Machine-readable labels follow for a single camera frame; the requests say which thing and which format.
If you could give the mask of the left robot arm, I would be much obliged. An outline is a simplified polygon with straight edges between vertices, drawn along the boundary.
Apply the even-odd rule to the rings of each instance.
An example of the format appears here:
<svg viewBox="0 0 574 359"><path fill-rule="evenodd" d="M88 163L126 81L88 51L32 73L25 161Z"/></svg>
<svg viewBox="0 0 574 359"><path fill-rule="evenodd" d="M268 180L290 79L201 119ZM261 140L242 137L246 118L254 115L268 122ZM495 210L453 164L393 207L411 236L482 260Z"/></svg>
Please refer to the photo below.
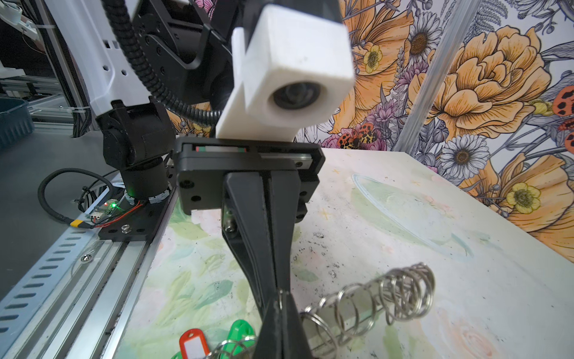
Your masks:
<svg viewBox="0 0 574 359"><path fill-rule="evenodd" d="M324 162L294 137L327 90L282 64L287 19L336 25L303 1L50 1L126 186L104 239L151 239L179 192L186 212L219 209L224 239L262 316L294 314L288 251Z"/></svg>

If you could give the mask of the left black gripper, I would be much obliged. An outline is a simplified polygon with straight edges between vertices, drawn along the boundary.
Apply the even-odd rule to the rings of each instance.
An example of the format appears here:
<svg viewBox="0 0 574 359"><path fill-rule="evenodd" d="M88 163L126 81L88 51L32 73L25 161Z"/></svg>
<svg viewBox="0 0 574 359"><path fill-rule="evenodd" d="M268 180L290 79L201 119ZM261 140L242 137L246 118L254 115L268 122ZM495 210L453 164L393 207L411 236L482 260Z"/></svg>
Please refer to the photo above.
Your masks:
<svg viewBox="0 0 574 359"><path fill-rule="evenodd" d="M264 317L277 288L291 290L294 224L297 213L306 214L306 203L318 187L318 174L325 163L321 147L181 137L176 139L173 159L185 214L224 206L224 224L235 226L235 230L224 230L224 239L248 280L259 315Z"/></svg>

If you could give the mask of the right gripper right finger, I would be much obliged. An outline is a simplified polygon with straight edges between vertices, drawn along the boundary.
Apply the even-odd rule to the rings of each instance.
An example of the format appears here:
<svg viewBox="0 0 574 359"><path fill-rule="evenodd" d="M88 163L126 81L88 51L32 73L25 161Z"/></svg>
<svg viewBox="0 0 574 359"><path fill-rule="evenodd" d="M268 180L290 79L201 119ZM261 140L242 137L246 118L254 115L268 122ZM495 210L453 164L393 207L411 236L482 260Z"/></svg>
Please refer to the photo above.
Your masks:
<svg viewBox="0 0 574 359"><path fill-rule="evenodd" d="M282 293L282 358L313 358L300 314L291 293Z"/></svg>

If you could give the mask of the green key tag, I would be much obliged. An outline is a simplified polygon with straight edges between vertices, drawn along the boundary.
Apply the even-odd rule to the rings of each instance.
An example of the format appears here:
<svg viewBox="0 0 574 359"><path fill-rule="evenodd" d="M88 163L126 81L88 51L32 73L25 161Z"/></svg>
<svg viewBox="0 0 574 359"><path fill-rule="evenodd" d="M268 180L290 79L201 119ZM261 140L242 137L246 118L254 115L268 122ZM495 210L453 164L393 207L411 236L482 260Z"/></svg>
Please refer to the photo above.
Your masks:
<svg viewBox="0 0 574 359"><path fill-rule="evenodd" d="M236 320L230 327L230 331L221 348L220 358L231 358L254 345L256 332L252 325L245 320Z"/></svg>

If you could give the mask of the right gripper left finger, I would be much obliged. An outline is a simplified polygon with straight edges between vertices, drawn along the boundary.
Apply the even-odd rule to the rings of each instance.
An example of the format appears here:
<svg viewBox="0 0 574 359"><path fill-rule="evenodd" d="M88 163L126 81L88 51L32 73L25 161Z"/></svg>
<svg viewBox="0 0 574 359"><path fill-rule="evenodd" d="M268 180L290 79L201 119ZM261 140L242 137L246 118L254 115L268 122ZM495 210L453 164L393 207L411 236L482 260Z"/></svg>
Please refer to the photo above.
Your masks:
<svg viewBox="0 0 574 359"><path fill-rule="evenodd" d="M254 359L283 357L282 314L278 300L269 302L254 349Z"/></svg>

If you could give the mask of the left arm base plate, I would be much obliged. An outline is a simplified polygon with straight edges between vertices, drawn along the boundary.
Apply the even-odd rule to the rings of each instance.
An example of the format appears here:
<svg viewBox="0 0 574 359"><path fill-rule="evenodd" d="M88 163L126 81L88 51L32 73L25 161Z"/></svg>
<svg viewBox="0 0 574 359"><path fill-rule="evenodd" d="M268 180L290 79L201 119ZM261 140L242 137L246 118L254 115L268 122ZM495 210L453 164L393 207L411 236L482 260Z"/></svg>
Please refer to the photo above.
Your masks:
<svg viewBox="0 0 574 359"><path fill-rule="evenodd" d="M128 200L122 200L121 208L126 211L114 215L112 220L100 227L99 239L112 242L153 241L172 199L173 193L157 203L142 200L136 201L133 206L129 206Z"/></svg>

